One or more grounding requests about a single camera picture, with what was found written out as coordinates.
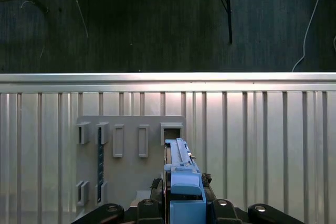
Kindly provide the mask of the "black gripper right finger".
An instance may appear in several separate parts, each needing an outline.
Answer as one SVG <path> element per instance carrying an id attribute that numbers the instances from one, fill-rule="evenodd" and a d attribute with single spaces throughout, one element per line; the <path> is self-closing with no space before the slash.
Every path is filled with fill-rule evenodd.
<path id="1" fill-rule="evenodd" d="M 210 174 L 202 174 L 207 201 L 207 223 L 303 224 L 302 221 L 266 204 L 254 204 L 247 211 L 243 211 L 227 199 L 217 199 L 210 187 L 211 181 Z"/>

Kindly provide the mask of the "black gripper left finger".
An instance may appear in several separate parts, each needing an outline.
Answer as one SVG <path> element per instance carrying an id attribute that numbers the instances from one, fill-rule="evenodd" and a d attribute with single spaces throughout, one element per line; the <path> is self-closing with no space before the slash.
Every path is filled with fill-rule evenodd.
<path id="1" fill-rule="evenodd" d="M 85 214 L 73 223 L 164 223 L 163 179 L 154 179 L 150 197 L 142 199 L 128 210 L 118 204 L 105 204 Z"/>

